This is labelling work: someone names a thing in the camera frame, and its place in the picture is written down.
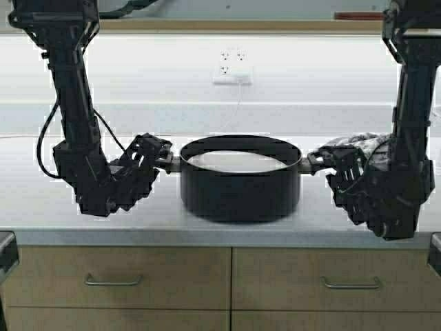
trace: patterned cloth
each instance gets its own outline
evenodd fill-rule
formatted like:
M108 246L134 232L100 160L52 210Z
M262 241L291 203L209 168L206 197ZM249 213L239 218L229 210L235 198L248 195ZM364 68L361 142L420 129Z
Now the patterned cloth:
M361 133L350 137L332 139L323 147L354 146L360 148L365 154L366 159L370 159L370 165L375 166L380 170L387 171L387 166L389 164L389 144L387 142L390 139L391 134Z

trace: white countertop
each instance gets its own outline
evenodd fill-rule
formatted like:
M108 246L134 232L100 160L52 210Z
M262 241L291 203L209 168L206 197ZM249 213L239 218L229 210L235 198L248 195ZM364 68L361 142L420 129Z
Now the white countertop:
M178 151L198 137L164 137ZM304 153L332 137L278 137L296 144ZM124 137L127 145L132 138ZM45 164L51 171L52 147L60 139L44 142ZM15 231L19 245L156 245L290 248L415 248L429 247L432 232L441 231L441 197L434 192L421 212L414 239L386 242L364 225L355 226L346 212L337 209L325 173L302 177L297 210L272 223L213 223L190 214L179 193L179 174L161 172L154 191L129 212L108 218L82 215L73 191L63 181L39 170L33 137L1 138L0 230ZM108 159L119 155L110 138L103 140ZM430 140L430 157L440 157L441 138ZM436 177L441 185L441 177Z

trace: cabinet drawer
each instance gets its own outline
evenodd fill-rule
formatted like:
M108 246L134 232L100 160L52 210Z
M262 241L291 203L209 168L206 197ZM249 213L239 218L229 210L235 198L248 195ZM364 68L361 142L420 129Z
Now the cabinet drawer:
M10 308L13 331L227 331L228 312Z
M423 312L232 312L232 331L438 331L441 314Z
M8 307L229 309L227 248L33 247L20 258ZM86 285L88 274L111 284Z
M237 249L233 309L441 311L441 279L426 251ZM374 285L379 290L331 290Z

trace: electrical outlet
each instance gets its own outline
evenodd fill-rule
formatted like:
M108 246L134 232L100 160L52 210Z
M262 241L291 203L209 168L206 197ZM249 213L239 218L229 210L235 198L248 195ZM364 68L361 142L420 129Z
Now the electrical outlet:
M240 48L228 48L220 53L220 63L214 70L216 85L251 85L253 68Z
M227 76L229 73L229 66L223 65L219 68L219 75L220 76Z
M246 55L245 55L245 52L243 50L238 49L236 51L236 56L237 56L238 61L244 61Z
M220 57L223 61L228 61L229 59L229 50L224 50L221 52Z

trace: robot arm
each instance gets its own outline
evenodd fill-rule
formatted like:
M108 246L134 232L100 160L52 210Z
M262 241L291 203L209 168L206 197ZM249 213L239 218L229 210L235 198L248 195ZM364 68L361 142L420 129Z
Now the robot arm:
M137 136L121 158L107 162L92 105L83 52L99 31L96 0L14 0L10 24L21 28L49 60L65 140L54 148L59 178L75 191L83 214L108 216L148 196L171 143Z
M393 133L378 146L379 152L386 154L382 158L387 166L376 163L379 155L373 153L366 160L360 148L354 149L365 144L361 140L354 143L352 139L345 146L328 144L317 151L336 170L327 176L336 205L344 208L356 225L366 223L386 240L413 237L420 206L435 187L426 149L435 77L441 64L441 38L406 31L441 28L440 17L439 0L393 0L384 12L382 38L402 64Z

